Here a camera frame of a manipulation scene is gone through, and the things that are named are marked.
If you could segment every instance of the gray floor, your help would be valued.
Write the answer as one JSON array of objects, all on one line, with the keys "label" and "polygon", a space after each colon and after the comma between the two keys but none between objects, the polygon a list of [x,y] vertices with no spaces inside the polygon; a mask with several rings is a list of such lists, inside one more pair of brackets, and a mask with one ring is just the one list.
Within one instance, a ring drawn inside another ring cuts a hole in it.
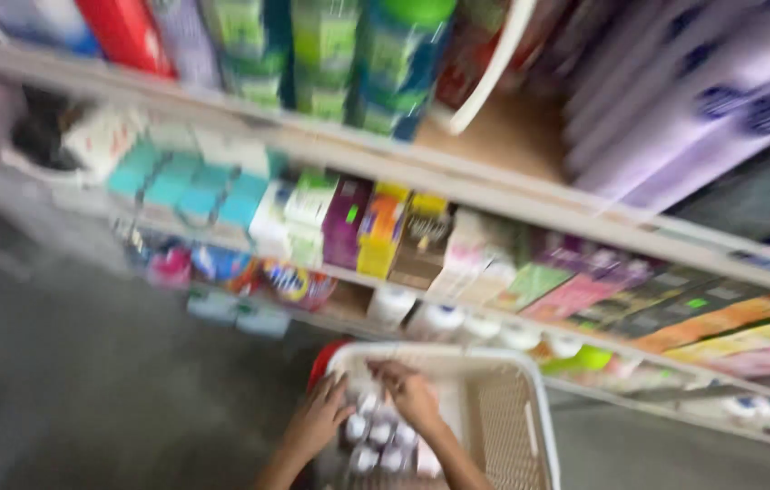
[{"label": "gray floor", "polygon": [[[0,490],[247,488],[327,339],[249,338],[70,262],[0,272]],[[761,443],[611,407],[554,425],[566,490],[770,488]]]}]

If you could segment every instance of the red bottle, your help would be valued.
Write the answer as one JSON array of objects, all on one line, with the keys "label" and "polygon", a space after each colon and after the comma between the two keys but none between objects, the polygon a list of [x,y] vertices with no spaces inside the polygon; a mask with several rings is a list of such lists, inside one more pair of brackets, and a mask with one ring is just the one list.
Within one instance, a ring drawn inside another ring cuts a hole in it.
[{"label": "red bottle", "polygon": [[76,5],[110,61],[176,77],[143,0],[76,0]]}]

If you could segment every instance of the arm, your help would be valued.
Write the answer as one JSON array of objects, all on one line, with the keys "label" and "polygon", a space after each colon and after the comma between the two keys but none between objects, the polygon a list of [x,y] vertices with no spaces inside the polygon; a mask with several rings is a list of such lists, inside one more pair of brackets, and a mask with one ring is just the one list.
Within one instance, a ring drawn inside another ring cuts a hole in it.
[{"label": "arm", "polygon": [[424,377],[395,361],[369,362],[382,378],[393,403],[406,421],[433,449],[452,490],[494,490],[485,474],[461,446],[439,414],[439,401]]},{"label": "arm", "polygon": [[339,425],[354,413],[354,407],[343,407],[347,383],[345,376],[338,383],[333,376],[321,380],[292,417],[280,448],[255,480],[254,490],[291,488],[304,466],[324,449]]}]

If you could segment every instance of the hand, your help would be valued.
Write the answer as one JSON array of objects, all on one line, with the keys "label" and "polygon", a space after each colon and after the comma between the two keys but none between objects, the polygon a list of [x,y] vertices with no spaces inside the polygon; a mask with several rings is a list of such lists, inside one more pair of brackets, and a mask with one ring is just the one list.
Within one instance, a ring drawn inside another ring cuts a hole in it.
[{"label": "hand", "polygon": [[292,462],[305,465],[327,446],[339,425],[354,413],[354,407],[343,407],[348,377],[338,383],[334,375],[322,379],[285,429],[282,451]]},{"label": "hand", "polygon": [[439,400],[421,373],[397,361],[368,361],[367,366],[382,379],[397,410],[422,437],[444,425]]}]

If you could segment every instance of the white plastic basket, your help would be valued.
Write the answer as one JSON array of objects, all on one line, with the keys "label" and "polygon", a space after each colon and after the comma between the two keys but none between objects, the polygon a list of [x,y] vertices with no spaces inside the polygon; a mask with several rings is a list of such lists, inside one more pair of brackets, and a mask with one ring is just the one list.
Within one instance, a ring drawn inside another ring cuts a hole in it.
[{"label": "white plastic basket", "polygon": [[[349,343],[328,372],[370,376],[368,359],[395,359],[435,384],[442,417],[498,490],[560,490],[548,398],[533,361],[516,351],[431,343]],[[347,477],[352,489],[447,488],[444,480]]]}]

